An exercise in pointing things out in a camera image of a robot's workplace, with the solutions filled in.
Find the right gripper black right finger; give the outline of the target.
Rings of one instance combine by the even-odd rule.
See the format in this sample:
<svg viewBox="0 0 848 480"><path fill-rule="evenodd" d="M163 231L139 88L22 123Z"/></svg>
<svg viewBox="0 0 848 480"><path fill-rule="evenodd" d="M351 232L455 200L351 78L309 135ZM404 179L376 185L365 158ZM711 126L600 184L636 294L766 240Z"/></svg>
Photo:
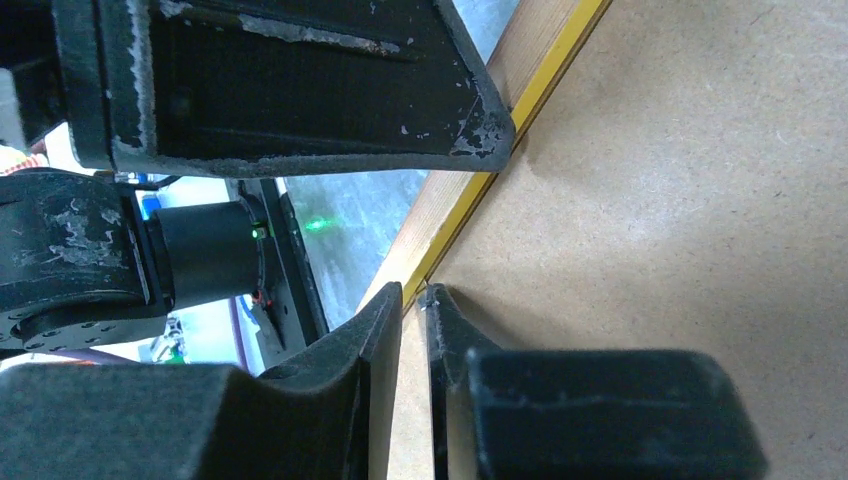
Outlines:
<svg viewBox="0 0 848 480"><path fill-rule="evenodd" d="M426 322L438 479L761 479L768 461L738 390L676 349L516 350L447 286Z"/></svg>

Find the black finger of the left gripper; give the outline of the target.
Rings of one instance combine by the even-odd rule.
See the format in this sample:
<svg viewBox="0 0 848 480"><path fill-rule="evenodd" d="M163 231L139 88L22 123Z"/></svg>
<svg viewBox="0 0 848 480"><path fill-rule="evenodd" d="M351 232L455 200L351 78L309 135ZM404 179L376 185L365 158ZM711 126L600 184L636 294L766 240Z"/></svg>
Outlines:
<svg viewBox="0 0 848 480"><path fill-rule="evenodd" d="M498 171L516 129L449 1L55 1L74 152L220 178Z"/></svg>

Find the yellow wooden picture frame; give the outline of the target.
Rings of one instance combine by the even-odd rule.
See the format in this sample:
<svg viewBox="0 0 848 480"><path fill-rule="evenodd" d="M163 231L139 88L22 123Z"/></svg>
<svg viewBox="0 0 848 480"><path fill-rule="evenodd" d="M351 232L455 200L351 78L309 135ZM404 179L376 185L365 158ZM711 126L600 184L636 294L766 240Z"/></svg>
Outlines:
<svg viewBox="0 0 848 480"><path fill-rule="evenodd" d="M511 109L522 140L610 4L604 0L521 1L487 69ZM409 309L459 237L492 183L493 173L430 172L362 300L387 282L403 286Z"/></svg>

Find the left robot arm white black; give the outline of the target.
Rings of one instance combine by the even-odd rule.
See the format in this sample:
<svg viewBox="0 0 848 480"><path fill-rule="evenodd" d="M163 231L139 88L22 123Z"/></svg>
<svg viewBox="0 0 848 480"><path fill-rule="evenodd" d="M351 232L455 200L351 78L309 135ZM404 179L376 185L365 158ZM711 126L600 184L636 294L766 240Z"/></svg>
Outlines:
<svg viewBox="0 0 848 480"><path fill-rule="evenodd" d="M516 128L451 1L5 1L1 354L161 333L249 294L285 356L328 332L288 176L496 172Z"/></svg>

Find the brown frame backing board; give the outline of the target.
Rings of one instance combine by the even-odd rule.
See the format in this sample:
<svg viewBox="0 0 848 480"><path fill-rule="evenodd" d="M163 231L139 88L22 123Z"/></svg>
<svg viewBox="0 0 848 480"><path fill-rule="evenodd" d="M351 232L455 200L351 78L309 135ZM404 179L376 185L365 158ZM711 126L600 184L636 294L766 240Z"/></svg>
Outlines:
<svg viewBox="0 0 848 480"><path fill-rule="evenodd" d="M614 1L434 280L498 342L685 348L847 475L847 5Z"/></svg>

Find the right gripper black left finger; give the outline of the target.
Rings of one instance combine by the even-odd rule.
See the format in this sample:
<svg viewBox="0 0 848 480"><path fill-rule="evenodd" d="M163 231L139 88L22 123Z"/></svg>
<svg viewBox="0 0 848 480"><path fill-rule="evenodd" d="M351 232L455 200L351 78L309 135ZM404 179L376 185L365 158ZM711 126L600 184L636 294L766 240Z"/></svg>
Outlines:
<svg viewBox="0 0 848 480"><path fill-rule="evenodd" d="M24 364L1 376L5 479L383 479L402 320L390 282L252 376L230 365Z"/></svg>

